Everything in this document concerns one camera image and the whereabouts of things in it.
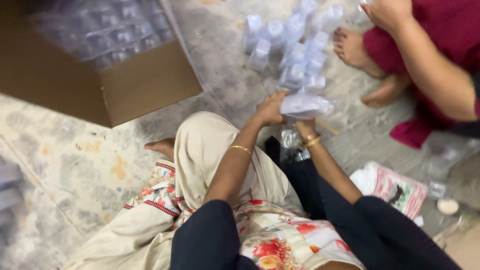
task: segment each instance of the gold bracelet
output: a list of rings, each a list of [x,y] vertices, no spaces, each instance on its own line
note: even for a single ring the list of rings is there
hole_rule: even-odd
[[[315,139],[311,140],[310,142],[306,143],[303,145],[303,148],[309,148],[310,146],[313,146],[314,144],[318,143],[320,139],[322,138],[322,135],[319,135]]]
[[[252,156],[252,152],[250,150],[248,150],[247,148],[243,147],[243,146],[239,146],[239,145],[232,145],[230,146],[227,150],[230,150],[232,148],[240,148],[242,149],[243,151],[247,152],[250,156]]]

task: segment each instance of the cardboard box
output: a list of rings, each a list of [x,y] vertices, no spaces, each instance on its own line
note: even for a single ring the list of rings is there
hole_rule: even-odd
[[[168,2],[162,6],[177,40],[99,73],[37,32],[28,19],[35,12],[33,2],[0,3],[2,93],[114,127],[202,92]]]

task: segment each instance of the floral kurta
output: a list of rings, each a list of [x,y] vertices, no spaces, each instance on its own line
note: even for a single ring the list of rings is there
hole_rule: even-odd
[[[195,212],[175,190],[175,168],[156,164],[152,184],[124,208],[148,204],[174,218],[168,231],[182,226]],[[233,208],[239,232],[240,253],[262,270],[316,269],[328,261],[342,261],[362,269],[328,221],[312,221],[262,200],[244,201]]]

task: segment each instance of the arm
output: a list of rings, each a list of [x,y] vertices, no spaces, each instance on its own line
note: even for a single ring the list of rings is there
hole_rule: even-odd
[[[315,132],[315,119],[308,121],[297,121],[297,130],[305,141],[315,139],[319,135]],[[349,203],[354,204],[363,195],[350,178],[343,172],[342,168],[335,162],[327,149],[321,142],[308,147],[313,164],[327,183],[335,189]]]
[[[286,91],[281,91],[265,97],[264,103],[245,123],[231,145],[242,146],[249,151],[253,151],[257,135],[261,128],[267,125],[280,124],[284,121],[283,117],[279,114],[279,110],[280,104],[286,95]],[[207,189],[204,204],[215,199],[224,200],[231,206],[236,204],[237,196],[245,180],[245,175],[247,174],[251,160],[252,157],[245,150],[240,148],[227,150]]]
[[[413,17],[411,0],[373,0],[362,7],[374,24],[393,37],[408,73],[425,96],[452,119],[478,119],[470,75],[438,51]]]

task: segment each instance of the bare foot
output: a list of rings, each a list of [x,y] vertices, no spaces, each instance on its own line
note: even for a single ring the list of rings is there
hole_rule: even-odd
[[[410,75],[405,74],[390,74],[382,82],[382,84],[375,90],[375,92],[364,96],[361,101],[372,108],[379,108],[387,106],[395,102],[400,94],[412,83]]]
[[[145,149],[160,152],[173,161],[173,147],[175,146],[175,138],[166,138],[161,141],[151,142],[144,145]]]
[[[370,58],[363,45],[363,38],[359,33],[345,28],[335,31],[334,52],[347,65],[360,68],[374,78],[382,78],[386,75],[378,65]]]

